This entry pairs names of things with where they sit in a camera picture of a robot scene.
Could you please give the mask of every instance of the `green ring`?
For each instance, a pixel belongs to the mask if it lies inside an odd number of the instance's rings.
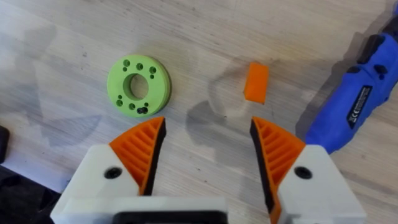
[[[135,97],[130,89],[131,79],[137,74],[148,83],[148,93],[143,99]],[[167,104],[171,94],[170,77],[164,66],[144,55],[127,55],[119,59],[111,68],[106,85],[115,107],[135,118],[157,113]],[[148,111],[139,114],[138,108]]]

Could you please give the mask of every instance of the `wooden table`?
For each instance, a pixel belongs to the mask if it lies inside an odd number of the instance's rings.
[[[172,78],[155,195],[224,195],[231,223],[267,223],[252,115],[303,137],[393,0],[0,0],[5,166],[62,191],[86,150],[144,119],[108,100],[110,67],[150,55]],[[245,101],[250,62],[265,105]],[[332,158],[368,213],[398,223],[398,88]]]

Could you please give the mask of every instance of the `blue rotary tool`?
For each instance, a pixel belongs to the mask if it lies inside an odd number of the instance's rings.
[[[329,154],[350,142],[398,81],[398,8],[380,34],[370,36],[358,64],[348,69],[305,136]]]

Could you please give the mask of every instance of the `orange block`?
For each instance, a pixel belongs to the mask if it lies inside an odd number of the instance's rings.
[[[283,128],[258,117],[253,117],[250,133],[256,147],[269,218],[271,224],[277,224],[282,212],[278,187],[305,144]]]
[[[268,82],[268,66],[251,63],[248,71],[248,79],[244,86],[244,98],[256,103],[266,102]]]
[[[163,116],[126,131],[110,146],[139,186],[140,195],[151,195],[160,147],[166,136]]]

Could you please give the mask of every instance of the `black object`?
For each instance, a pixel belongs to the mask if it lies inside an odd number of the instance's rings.
[[[375,71],[377,71],[378,74],[381,74],[381,75],[388,73],[388,70],[384,65],[375,65],[374,69],[375,69]]]
[[[360,72],[361,71],[361,69],[359,68],[359,67],[357,67],[357,66],[352,66],[351,68],[349,68],[348,70],[347,70],[347,73],[358,73],[358,72]]]
[[[112,221],[112,224],[143,223],[228,224],[228,216],[219,211],[121,212]]]
[[[10,132],[7,128],[0,126],[0,164],[6,160],[6,152],[8,139],[10,138]]]
[[[142,113],[146,114],[146,113],[148,113],[148,108],[146,108],[146,107],[138,108],[138,109],[137,109],[137,113],[139,113],[139,114],[142,114]]]
[[[257,161],[259,163],[259,170],[260,170],[260,176],[261,176],[262,190],[264,191],[264,196],[266,198],[266,205],[267,205],[268,213],[271,214],[271,211],[275,205],[275,201],[274,201],[274,197],[272,196],[271,189],[269,188],[266,162],[265,162],[264,156],[262,154],[259,133],[257,131],[256,124],[254,124],[253,120],[251,121],[250,135],[251,135],[251,138],[253,139],[254,147],[256,148]]]
[[[362,55],[358,59],[358,64],[368,63],[372,55],[376,53],[379,46],[384,42],[385,39],[385,37],[377,34],[370,36],[362,52]]]
[[[163,140],[166,137],[166,121],[163,119],[162,124],[160,125],[159,132],[157,134],[157,139],[154,148],[154,154],[152,156],[152,162],[150,164],[149,174],[147,185],[144,189],[143,195],[150,196],[152,195],[152,189],[154,188],[155,182],[155,174],[157,168],[157,161],[159,160],[160,148],[162,147]]]
[[[296,167],[294,168],[294,173],[301,179],[308,180],[312,178],[312,172],[306,167]]]
[[[107,179],[118,178],[122,174],[122,169],[118,167],[113,167],[105,171],[104,177]]]
[[[390,34],[396,41],[398,41],[398,16],[391,19],[382,32]]]

